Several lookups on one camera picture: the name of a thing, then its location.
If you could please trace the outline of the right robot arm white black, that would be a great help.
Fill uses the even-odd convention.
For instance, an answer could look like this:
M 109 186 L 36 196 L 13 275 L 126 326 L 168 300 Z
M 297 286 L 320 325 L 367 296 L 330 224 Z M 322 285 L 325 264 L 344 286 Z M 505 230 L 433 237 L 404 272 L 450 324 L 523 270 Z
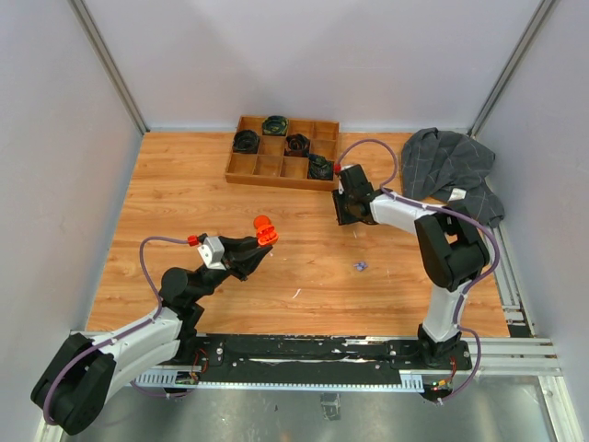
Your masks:
M 418 327 L 417 356 L 437 368 L 459 344 L 459 322 L 468 285 L 489 264 L 490 254 L 465 211 L 419 204 L 388 190 L 376 190 L 359 165 L 335 167 L 332 192 L 338 223 L 386 225 L 416 236 L 424 270 L 433 284 L 430 304 Z

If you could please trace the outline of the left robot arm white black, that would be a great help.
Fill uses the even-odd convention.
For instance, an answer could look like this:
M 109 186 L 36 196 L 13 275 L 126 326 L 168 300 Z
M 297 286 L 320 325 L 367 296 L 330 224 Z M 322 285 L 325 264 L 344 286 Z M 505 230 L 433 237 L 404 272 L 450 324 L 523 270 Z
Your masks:
M 197 353 L 195 325 L 203 314 L 198 301 L 227 278 L 245 281 L 273 249 L 260 238 L 189 236 L 202 265 L 194 270 L 168 269 L 152 291 L 156 307 L 116 331 L 93 338 L 69 335 L 30 394 L 47 425 L 68 435 L 88 428 L 107 401 L 122 387 L 162 362 L 184 365 Z

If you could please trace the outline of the orange earbud charging case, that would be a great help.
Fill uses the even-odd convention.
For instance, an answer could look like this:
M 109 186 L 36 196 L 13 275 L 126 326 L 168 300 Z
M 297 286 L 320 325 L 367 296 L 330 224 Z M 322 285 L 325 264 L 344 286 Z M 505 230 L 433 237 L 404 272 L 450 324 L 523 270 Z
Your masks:
M 258 215 L 254 218 L 253 226 L 256 229 L 262 228 L 264 226 L 269 226 L 271 224 L 271 220 L 266 215 Z

